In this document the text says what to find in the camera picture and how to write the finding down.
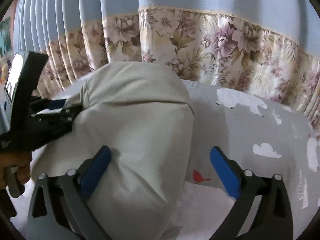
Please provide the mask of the person's left hand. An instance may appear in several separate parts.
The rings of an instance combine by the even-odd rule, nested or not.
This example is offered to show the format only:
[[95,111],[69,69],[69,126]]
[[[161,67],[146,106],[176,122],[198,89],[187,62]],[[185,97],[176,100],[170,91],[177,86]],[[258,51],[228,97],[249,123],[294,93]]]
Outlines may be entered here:
[[32,161],[31,152],[7,152],[1,153],[1,185],[0,188],[4,189],[7,187],[7,183],[4,179],[4,168],[9,166],[18,166],[17,179],[22,185],[27,183],[30,179],[30,163]]

